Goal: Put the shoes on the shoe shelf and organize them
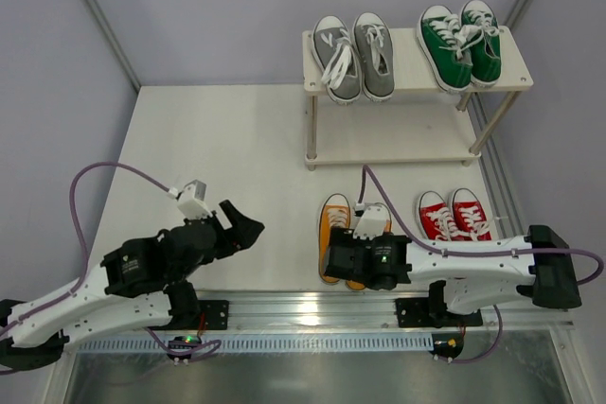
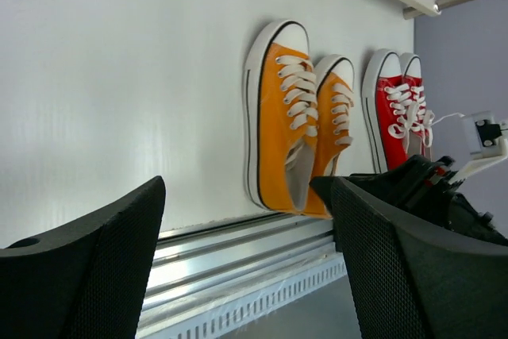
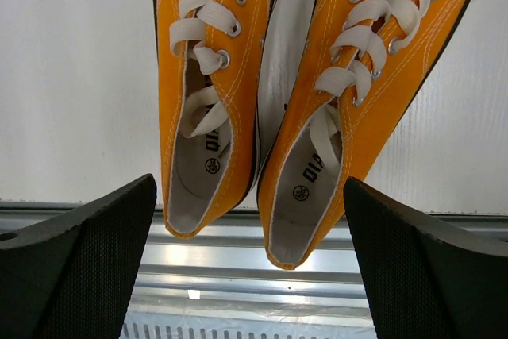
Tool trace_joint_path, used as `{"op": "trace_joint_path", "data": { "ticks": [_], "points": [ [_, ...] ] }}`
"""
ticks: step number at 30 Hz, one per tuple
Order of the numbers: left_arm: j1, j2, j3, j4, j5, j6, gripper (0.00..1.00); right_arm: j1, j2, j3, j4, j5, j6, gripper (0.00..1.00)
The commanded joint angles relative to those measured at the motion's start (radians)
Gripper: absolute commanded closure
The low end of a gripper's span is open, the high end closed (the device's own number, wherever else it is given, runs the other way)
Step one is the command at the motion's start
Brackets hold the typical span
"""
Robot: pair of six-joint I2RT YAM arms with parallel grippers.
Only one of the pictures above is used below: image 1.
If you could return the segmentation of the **grey sneaker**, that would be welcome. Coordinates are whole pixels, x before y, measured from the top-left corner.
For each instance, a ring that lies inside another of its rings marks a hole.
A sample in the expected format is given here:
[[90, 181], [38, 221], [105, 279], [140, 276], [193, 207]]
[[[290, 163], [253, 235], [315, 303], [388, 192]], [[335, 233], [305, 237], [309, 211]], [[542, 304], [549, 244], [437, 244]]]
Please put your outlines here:
[[373, 102], [386, 102], [395, 91], [390, 30], [379, 15], [364, 12], [354, 22], [352, 32], [363, 73], [363, 92]]
[[356, 101], [362, 93], [362, 74], [350, 34], [340, 18], [329, 15], [318, 21], [312, 32], [312, 53], [329, 98], [339, 105]]

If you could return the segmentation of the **red sneaker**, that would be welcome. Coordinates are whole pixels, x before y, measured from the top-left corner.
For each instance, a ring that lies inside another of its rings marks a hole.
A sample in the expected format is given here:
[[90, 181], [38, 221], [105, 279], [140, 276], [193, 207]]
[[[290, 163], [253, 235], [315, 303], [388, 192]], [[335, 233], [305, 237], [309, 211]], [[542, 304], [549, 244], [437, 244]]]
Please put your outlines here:
[[490, 220], [482, 203], [468, 188], [458, 188], [451, 197], [454, 222], [462, 237], [468, 241], [490, 241]]
[[458, 236], [450, 208], [435, 191], [426, 191], [420, 195], [417, 220], [421, 232], [428, 239], [452, 241]]

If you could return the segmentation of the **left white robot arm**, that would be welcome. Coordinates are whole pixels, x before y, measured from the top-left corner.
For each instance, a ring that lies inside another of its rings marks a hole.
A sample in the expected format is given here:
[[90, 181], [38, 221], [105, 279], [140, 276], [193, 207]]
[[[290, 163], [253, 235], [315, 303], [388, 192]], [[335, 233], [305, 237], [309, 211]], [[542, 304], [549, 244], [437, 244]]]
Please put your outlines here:
[[199, 268], [250, 249], [264, 225], [230, 201], [153, 237], [130, 239], [73, 284], [31, 302], [1, 303], [1, 372], [30, 371], [95, 337], [130, 329], [188, 329], [201, 317], [189, 277]]

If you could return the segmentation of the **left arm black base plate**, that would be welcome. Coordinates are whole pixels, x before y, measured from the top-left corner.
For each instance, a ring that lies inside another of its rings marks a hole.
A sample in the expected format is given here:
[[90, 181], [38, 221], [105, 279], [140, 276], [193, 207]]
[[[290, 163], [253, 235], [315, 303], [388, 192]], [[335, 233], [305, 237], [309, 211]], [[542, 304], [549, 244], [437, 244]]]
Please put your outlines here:
[[207, 330], [224, 331], [228, 328], [230, 302], [228, 300], [199, 300], [200, 316], [196, 328], [200, 332]]

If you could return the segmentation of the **green sneaker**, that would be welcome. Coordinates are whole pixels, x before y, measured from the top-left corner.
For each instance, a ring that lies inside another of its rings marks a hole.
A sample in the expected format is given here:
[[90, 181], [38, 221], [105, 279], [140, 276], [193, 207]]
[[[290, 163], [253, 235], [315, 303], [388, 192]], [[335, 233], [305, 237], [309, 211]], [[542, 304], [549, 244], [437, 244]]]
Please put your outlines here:
[[470, 32], [447, 7], [434, 5], [420, 16], [417, 41], [437, 86], [449, 94], [463, 92], [471, 83]]
[[463, 26], [474, 26], [469, 35], [472, 57], [472, 84], [488, 88], [501, 77], [502, 58], [500, 27], [492, 8], [482, 0], [470, 0], [461, 10]]

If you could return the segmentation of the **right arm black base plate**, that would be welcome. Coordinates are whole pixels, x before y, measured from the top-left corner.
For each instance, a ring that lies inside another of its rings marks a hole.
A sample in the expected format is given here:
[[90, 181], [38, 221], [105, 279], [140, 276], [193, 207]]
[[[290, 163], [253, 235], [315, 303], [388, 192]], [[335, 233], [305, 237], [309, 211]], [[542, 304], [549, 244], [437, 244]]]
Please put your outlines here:
[[395, 300], [396, 316], [400, 328], [421, 327], [477, 327], [483, 325], [480, 310], [467, 315], [454, 314], [444, 303], [429, 297], [399, 298]]

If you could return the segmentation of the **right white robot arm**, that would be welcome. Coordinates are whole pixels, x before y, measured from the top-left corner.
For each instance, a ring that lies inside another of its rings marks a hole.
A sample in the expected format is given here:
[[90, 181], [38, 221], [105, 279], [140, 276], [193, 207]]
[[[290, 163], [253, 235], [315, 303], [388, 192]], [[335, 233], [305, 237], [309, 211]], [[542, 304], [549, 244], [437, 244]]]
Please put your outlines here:
[[441, 327], [449, 318], [524, 299], [547, 309], [580, 307], [567, 248], [545, 225], [530, 226], [524, 236], [479, 242], [414, 241], [389, 233], [360, 238], [334, 228], [320, 270], [370, 290], [425, 284], [428, 316]]

